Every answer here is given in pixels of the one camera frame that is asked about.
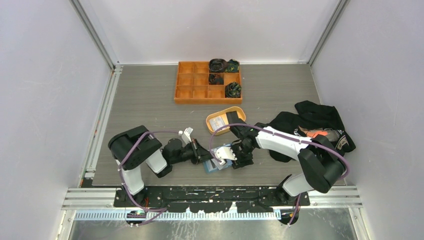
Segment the blue leather card holder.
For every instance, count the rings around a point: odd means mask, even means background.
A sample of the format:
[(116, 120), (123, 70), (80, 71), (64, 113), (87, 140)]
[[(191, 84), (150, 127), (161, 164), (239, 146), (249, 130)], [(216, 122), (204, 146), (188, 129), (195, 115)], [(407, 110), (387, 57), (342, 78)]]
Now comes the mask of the blue leather card holder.
[[(230, 146), (231, 146), (230, 144), (225, 144), (222, 147), (230, 147)], [(215, 151), (217, 150), (217, 148), (219, 148), (219, 147), (212, 149), (214, 156), (215, 156)], [(232, 166), (232, 160), (226, 160), (226, 164), (218, 165), (217, 159), (215, 157), (213, 159), (205, 161), (203, 163), (203, 167), (204, 167), (206, 173), (213, 173), (213, 172), (221, 171), (221, 170), (229, 168), (231, 166)]]

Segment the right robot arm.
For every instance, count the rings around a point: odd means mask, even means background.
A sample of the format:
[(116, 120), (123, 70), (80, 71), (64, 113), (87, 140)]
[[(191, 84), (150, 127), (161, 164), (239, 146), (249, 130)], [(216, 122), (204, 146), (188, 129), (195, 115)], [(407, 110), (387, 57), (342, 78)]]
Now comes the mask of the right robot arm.
[(230, 131), (238, 138), (230, 147), (234, 169), (252, 165), (255, 149), (276, 152), (299, 162), (302, 173), (287, 176), (279, 185), (277, 198), (283, 205), (291, 205), (304, 192), (327, 193), (348, 172), (345, 159), (322, 134), (297, 136), (262, 123), (248, 125), (234, 112), (226, 117)]

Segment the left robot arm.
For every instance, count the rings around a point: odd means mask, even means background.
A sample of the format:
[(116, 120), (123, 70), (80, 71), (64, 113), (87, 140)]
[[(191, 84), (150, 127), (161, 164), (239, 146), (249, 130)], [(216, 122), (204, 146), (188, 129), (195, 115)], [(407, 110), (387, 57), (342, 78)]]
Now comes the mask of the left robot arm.
[(108, 148), (118, 164), (118, 172), (124, 189), (126, 200), (133, 206), (141, 206), (146, 200), (145, 183), (141, 167), (147, 167), (158, 177), (169, 174), (173, 165), (191, 162), (194, 165), (211, 160), (210, 151), (191, 137), (193, 129), (188, 127), (177, 132), (179, 138), (170, 139), (163, 145), (156, 133), (149, 131), (144, 125), (137, 126), (112, 137)]

